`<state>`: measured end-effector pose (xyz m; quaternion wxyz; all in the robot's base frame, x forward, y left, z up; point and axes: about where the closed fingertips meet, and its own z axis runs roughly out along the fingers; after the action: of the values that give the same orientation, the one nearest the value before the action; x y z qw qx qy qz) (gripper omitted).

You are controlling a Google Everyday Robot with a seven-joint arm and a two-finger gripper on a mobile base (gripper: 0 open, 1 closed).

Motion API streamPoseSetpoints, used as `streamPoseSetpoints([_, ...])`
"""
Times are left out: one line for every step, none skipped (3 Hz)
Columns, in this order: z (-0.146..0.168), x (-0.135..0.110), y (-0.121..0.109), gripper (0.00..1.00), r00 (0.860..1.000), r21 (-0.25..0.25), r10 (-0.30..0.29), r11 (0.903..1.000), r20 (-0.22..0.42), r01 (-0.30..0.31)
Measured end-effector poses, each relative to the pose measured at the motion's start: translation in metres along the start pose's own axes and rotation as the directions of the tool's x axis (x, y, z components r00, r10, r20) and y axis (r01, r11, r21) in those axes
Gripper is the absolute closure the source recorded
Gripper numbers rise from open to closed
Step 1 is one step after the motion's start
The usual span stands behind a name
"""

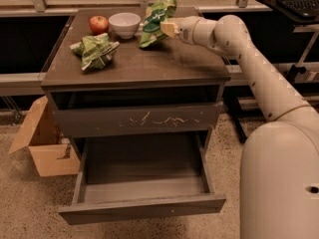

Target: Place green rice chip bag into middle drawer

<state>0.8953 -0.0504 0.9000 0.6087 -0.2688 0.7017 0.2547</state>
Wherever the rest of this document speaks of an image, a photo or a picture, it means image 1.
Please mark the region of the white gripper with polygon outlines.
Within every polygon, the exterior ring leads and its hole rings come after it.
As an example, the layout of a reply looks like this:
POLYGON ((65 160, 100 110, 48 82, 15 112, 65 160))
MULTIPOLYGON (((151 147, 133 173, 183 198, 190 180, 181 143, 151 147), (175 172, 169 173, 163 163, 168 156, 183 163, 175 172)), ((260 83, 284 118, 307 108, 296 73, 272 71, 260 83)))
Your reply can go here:
POLYGON ((178 18, 177 23, 171 21, 163 21, 160 23, 160 30, 167 36, 174 38, 179 35, 179 38, 190 45, 194 45, 193 32, 195 25, 200 20, 199 17, 190 16, 178 18))

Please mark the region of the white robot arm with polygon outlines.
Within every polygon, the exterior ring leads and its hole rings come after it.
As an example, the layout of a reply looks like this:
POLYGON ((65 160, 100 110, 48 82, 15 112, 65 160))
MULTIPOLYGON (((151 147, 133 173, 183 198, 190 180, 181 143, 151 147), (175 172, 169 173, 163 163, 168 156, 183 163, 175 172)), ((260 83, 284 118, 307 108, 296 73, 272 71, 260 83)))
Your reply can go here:
POLYGON ((160 29, 235 60, 267 120, 242 151, 240 239, 319 239, 318 112, 255 47, 240 18, 172 18, 160 29))

